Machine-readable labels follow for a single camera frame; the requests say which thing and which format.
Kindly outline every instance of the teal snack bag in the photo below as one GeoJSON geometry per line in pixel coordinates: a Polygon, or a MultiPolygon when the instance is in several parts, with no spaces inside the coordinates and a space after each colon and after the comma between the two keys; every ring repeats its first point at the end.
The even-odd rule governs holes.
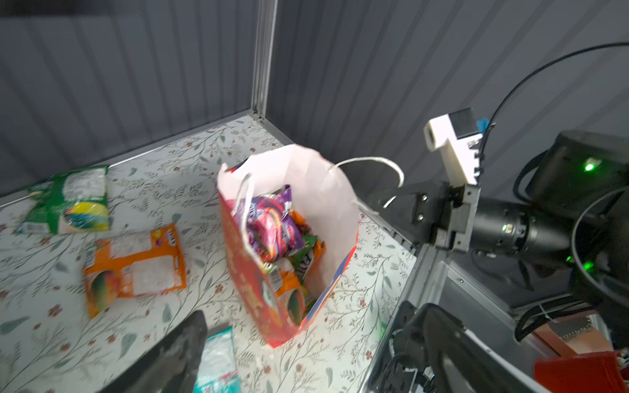
{"type": "Polygon", "coordinates": [[[192,393],[240,393],[231,326],[205,341],[192,393]]]}
{"type": "Polygon", "coordinates": [[[28,192],[37,204],[15,233],[109,230],[106,165],[56,174],[28,192]]]}

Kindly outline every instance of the black cable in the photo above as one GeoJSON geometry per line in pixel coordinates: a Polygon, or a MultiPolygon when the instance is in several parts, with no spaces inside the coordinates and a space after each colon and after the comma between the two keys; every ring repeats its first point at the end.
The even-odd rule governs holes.
{"type": "Polygon", "coordinates": [[[535,292],[535,289],[531,285],[531,275],[528,273],[526,265],[521,260],[518,261],[518,269],[520,270],[522,280],[524,281],[524,289],[526,289],[527,291],[535,292]]]}
{"type": "Polygon", "coordinates": [[[520,342],[522,340],[524,340],[524,338],[526,336],[528,336],[529,334],[531,334],[532,332],[534,332],[537,328],[539,328],[540,326],[543,326],[544,324],[551,322],[553,319],[555,318],[561,318],[564,316],[570,316],[570,315],[575,315],[577,313],[582,313],[584,311],[590,311],[593,310],[594,306],[584,306],[581,307],[579,309],[573,309],[573,310],[568,310],[566,311],[565,309],[561,309],[558,311],[552,311],[551,313],[547,313],[548,316],[550,317],[547,318],[546,315],[539,315],[537,316],[537,318],[535,318],[533,320],[533,322],[531,322],[530,324],[528,324],[526,326],[526,328],[520,329],[519,331],[514,331],[513,335],[515,337],[515,340],[517,342],[520,342]]]}
{"type": "MultiPolygon", "coordinates": [[[[560,299],[555,299],[555,300],[550,300],[547,301],[543,304],[543,307],[545,308],[553,308],[553,307],[559,307],[559,306],[563,306],[565,304],[568,303],[575,303],[576,299],[572,296],[569,297],[562,297],[560,299]]],[[[576,304],[570,304],[567,307],[564,307],[562,309],[556,310],[556,311],[551,311],[550,313],[546,313],[548,314],[548,316],[550,316],[552,319],[555,318],[559,318],[559,317],[564,317],[564,316],[570,316],[572,314],[574,314],[577,311],[567,311],[570,308],[576,307],[578,306],[579,303],[576,304]]],[[[581,311],[586,311],[591,309],[592,307],[585,307],[585,309],[579,309],[578,312],[581,311]]],[[[531,322],[529,325],[527,325],[526,327],[524,326],[525,323],[533,316],[540,314],[540,313],[544,313],[544,310],[542,309],[542,307],[540,307],[539,305],[533,306],[530,309],[526,310],[526,312],[524,314],[522,314],[522,317],[518,320],[518,323],[516,323],[515,329],[513,330],[513,336],[515,337],[515,339],[519,342],[521,341],[524,337],[526,337],[527,335],[529,335],[533,330],[539,328],[541,325],[543,325],[544,323],[550,321],[548,318],[546,318],[544,315],[540,315],[539,317],[543,317],[545,319],[544,322],[539,323],[537,326],[535,326],[534,328],[532,328],[532,326],[534,326],[533,324],[536,323],[536,321],[538,321],[538,319],[534,319],[533,322],[531,322]]]]}
{"type": "Polygon", "coordinates": [[[522,183],[522,180],[529,172],[540,166],[547,152],[548,150],[544,150],[542,153],[539,153],[535,157],[531,158],[531,160],[524,165],[513,182],[513,195],[524,203],[531,203],[531,200],[523,194],[520,194],[520,183],[522,183]]]}
{"type": "Polygon", "coordinates": [[[626,185],[624,187],[619,187],[615,190],[609,191],[608,193],[606,193],[605,195],[601,196],[600,198],[598,198],[597,200],[595,200],[594,202],[590,203],[590,205],[588,207],[585,208],[585,210],[583,210],[583,212],[579,215],[579,218],[577,218],[577,221],[574,222],[574,226],[572,227],[572,236],[570,238],[570,250],[572,253],[572,258],[574,259],[574,264],[577,266],[577,268],[579,269],[581,276],[584,277],[587,281],[589,281],[589,283],[594,286],[594,288],[597,288],[597,290],[601,291],[603,294],[605,294],[606,296],[612,298],[614,301],[618,302],[619,304],[622,304],[623,306],[629,308],[629,300],[627,298],[625,298],[624,296],[621,296],[615,292],[612,292],[609,288],[607,288],[605,285],[601,285],[599,284],[594,277],[592,277],[586,270],[586,268],[583,267],[583,263],[581,262],[581,258],[579,257],[579,253],[577,252],[577,230],[579,229],[579,224],[581,223],[581,221],[583,220],[583,217],[586,216],[587,212],[589,212],[590,210],[592,210],[593,207],[595,207],[597,204],[599,204],[601,201],[614,196],[615,194],[621,193],[621,192],[625,192],[629,190],[629,185],[626,185]]]}
{"type": "Polygon", "coordinates": [[[568,53],[567,55],[563,55],[563,56],[561,56],[559,58],[556,58],[555,60],[553,60],[551,62],[548,62],[548,63],[544,64],[543,66],[539,67],[537,70],[535,70],[535,71],[531,72],[530,74],[528,74],[524,79],[519,81],[519,83],[517,85],[515,85],[515,87],[512,88],[511,91],[509,91],[509,94],[506,95],[506,97],[502,100],[500,105],[498,105],[498,107],[494,111],[494,114],[492,114],[491,118],[489,119],[489,126],[487,127],[487,129],[483,133],[483,137],[481,138],[481,144],[480,144],[479,149],[478,149],[478,157],[480,158],[480,160],[483,161],[483,159],[484,159],[485,146],[487,145],[487,141],[489,139],[489,134],[490,134],[491,130],[495,127],[494,120],[496,119],[496,116],[500,112],[500,109],[503,108],[504,104],[509,100],[509,98],[511,98],[511,96],[515,93],[515,91],[518,90],[524,83],[526,83],[529,79],[531,79],[532,77],[534,77],[537,74],[539,74],[541,71],[544,71],[545,69],[549,68],[550,66],[555,65],[555,64],[557,64],[557,63],[559,63],[559,62],[561,62],[561,61],[563,61],[563,60],[565,60],[567,58],[571,58],[573,56],[580,55],[582,53],[591,52],[591,51],[594,51],[594,50],[605,49],[605,48],[615,48],[615,47],[629,47],[629,42],[626,42],[626,41],[610,42],[610,43],[604,43],[604,44],[601,44],[601,45],[595,45],[593,47],[588,47],[588,48],[583,48],[583,49],[580,49],[580,50],[576,50],[575,52],[568,53]]]}
{"type": "Polygon", "coordinates": [[[380,381],[380,386],[378,386],[378,393],[385,393],[383,390],[384,383],[386,382],[387,377],[389,377],[391,366],[394,365],[400,358],[403,358],[405,356],[406,356],[405,353],[396,353],[395,355],[391,357],[391,360],[389,361],[389,363],[387,363],[387,366],[384,367],[384,371],[382,372],[382,380],[380,381]]]}

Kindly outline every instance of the orange snack bag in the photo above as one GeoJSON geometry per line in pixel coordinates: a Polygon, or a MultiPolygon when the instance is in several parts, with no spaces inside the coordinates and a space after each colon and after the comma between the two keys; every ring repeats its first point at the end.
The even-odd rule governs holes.
{"type": "Polygon", "coordinates": [[[274,263],[267,262],[262,267],[262,271],[268,276],[271,289],[279,298],[280,303],[286,307],[291,321],[299,325],[304,317],[306,304],[291,261],[280,258],[274,263]]]}
{"type": "Polygon", "coordinates": [[[162,294],[186,287],[186,265],[175,225],[95,240],[83,251],[90,318],[117,297],[162,294]]]}

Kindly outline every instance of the snack bag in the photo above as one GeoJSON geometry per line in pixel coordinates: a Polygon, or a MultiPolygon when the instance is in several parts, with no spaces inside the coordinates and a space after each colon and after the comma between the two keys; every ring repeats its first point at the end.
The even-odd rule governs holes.
{"type": "Polygon", "coordinates": [[[192,393],[240,393],[231,326],[205,341],[192,393]]]}
{"type": "Polygon", "coordinates": [[[304,247],[300,248],[288,257],[288,259],[291,260],[292,267],[294,269],[299,269],[299,264],[301,263],[301,260],[310,250],[312,250],[317,240],[317,237],[312,235],[304,235],[302,237],[304,238],[304,247]]]}
{"type": "Polygon", "coordinates": [[[186,287],[175,225],[95,240],[83,250],[90,318],[117,297],[161,294],[186,287]]]}
{"type": "Polygon", "coordinates": [[[308,278],[308,274],[312,271],[313,267],[321,260],[321,256],[325,251],[325,242],[316,240],[313,247],[306,252],[304,257],[300,261],[295,261],[293,267],[295,268],[295,274],[300,282],[305,282],[308,278]]]}
{"type": "MultiPolygon", "coordinates": [[[[234,201],[227,201],[233,208],[234,201]]],[[[289,211],[292,205],[291,187],[285,185],[273,194],[254,197],[247,214],[249,243],[263,262],[273,262],[287,252],[303,248],[304,241],[289,211]]],[[[238,207],[242,217],[244,207],[238,207]]]]}
{"type": "Polygon", "coordinates": [[[15,233],[108,231],[107,166],[70,170],[30,187],[37,205],[15,233]]]}
{"type": "Polygon", "coordinates": [[[293,323],[299,325],[304,316],[305,301],[291,261],[280,258],[275,263],[267,262],[262,266],[262,272],[269,277],[271,289],[288,310],[293,323]]]}

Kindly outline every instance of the bag handle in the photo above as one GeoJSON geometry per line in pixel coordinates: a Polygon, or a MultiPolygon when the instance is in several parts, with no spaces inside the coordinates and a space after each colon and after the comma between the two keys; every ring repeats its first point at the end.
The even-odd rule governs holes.
{"type": "Polygon", "coordinates": [[[249,209],[251,208],[251,200],[253,199],[253,180],[251,172],[246,174],[240,182],[240,187],[238,188],[236,199],[234,200],[234,208],[231,211],[232,217],[236,216],[236,212],[240,206],[240,199],[242,198],[245,200],[245,209],[243,210],[242,217],[240,218],[240,222],[238,224],[240,225],[240,233],[243,235],[243,238],[247,238],[247,216],[249,214],[249,209]]]}
{"type": "MultiPolygon", "coordinates": [[[[356,162],[356,161],[376,161],[376,162],[381,162],[383,164],[386,164],[388,166],[390,166],[391,168],[393,168],[393,170],[395,170],[398,173],[399,176],[399,183],[398,183],[398,188],[402,187],[404,185],[404,172],[402,171],[402,168],[399,167],[398,164],[396,164],[395,162],[393,162],[392,160],[388,159],[388,158],[384,158],[384,157],[354,157],[354,158],[349,158],[347,160],[343,160],[341,162],[337,162],[336,164],[332,165],[330,167],[330,169],[328,169],[328,172],[331,172],[332,170],[338,168],[339,166],[346,164],[346,163],[350,163],[350,162],[356,162]]],[[[393,202],[393,199],[395,199],[395,197],[391,197],[382,207],[384,209],[387,208],[388,205],[391,204],[391,202],[393,202]]]]}

